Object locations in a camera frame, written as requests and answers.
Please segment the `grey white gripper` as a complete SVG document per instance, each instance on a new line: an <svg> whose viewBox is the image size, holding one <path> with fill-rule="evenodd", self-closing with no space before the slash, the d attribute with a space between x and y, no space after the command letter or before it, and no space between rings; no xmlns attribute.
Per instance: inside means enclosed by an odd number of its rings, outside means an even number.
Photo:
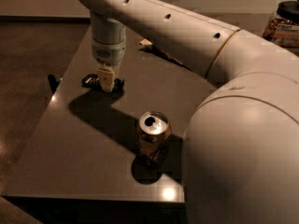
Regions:
<svg viewBox="0 0 299 224"><path fill-rule="evenodd" d="M119 76L118 64L126 50L126 26L121 22L91 12L92 51L99 63L97 75L102 90L112 92L114 81Z"/></svg>

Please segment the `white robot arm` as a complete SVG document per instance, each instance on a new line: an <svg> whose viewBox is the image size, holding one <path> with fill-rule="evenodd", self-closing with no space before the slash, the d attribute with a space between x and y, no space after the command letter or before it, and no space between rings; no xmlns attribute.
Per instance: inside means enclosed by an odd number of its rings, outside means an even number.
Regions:
<svg viewBox="0 0 299 224"><path fill-rule="evenodd" d="M299 62L286 49L159 0L79 0L214 86L184 134L189 224L299 224Z"/></svg>

